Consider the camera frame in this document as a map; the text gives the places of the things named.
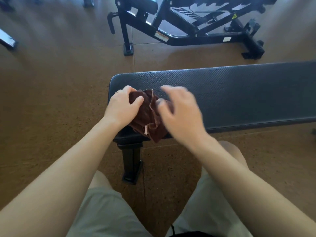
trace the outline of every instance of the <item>curved handle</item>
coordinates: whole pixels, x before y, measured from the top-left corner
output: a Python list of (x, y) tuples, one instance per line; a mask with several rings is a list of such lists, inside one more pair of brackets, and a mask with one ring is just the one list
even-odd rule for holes
[(109, 23), (110, 31), (112, 34), (115, 34), (112, 18), (117, 17), (118, 15), (119, 15), (118, 12), (110, 12), (107, 16), (107, 22)]

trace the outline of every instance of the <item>brown cloth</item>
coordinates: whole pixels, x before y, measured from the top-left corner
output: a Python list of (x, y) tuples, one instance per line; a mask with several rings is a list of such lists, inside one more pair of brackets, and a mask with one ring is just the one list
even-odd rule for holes
[[(168, 133), (162, 123), (161, 116), (157, 111), (156, 100), (158, 100), (158, 96), (154, 94), (153, 89), (144, 91), (138, 90), (130, 93), (130, 104), (132, 104), (139, 96), (144, 97), (144, 102), (129, 126), (131, 126), (134, 131), (149, 137), (157, 143)], [(167, 103), (170, 111), (173, 113), (172, 103), (170, 101), (167, 101)], [(147, 135), (145, 135), (145, 126), (147, 126)]]

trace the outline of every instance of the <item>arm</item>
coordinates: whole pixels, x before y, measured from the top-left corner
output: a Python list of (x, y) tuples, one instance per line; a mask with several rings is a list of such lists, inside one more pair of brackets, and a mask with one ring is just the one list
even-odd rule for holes
[(315, 236), (316, 223), (267, 182), (234, 159), (203, 126), (194, 96), (183, 87), (163, 86), (172, 114), (158, 100), (163, 122), (218, 183), (230, 205), (254, 236)]
[(0, 236), (65, 236), (115, 135), (136, 116), (126, 86), (112, 96), (103, 119), (0, 212)]

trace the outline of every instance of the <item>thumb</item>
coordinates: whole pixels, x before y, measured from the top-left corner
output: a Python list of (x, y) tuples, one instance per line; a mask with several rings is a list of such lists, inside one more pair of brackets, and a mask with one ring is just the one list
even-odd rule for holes
[(167, 102), (160, 98), (156, 100), (156, 106), (160, 113), (160, 116), (162, 117), (163, 122), (168, 122), (172, 118), (172, 113), (168, 107)]
[(137, 109), (139, 109), (140, 106), (142, 105), (143, 101), (144, 101), (144, 97), (139, 96), (139, 97), (137, 97), (137, 98), (135, 99), (135, 101), (132, 103), (132, 106), (137, 107)]

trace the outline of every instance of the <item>person's left hand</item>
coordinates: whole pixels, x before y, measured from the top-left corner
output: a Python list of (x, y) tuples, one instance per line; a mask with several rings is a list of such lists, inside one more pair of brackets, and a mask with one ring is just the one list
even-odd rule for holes
[(127, 126), (137, 115), (144, 98), (139, 96), (134, 103), (130, 104), (129, 94), (136, 91), (133, 87), (126, 86), (123, 90), (118, 90), (110, 99), (105, 110), (104, 118), (110, 123), (118, 125), (120, 130)]

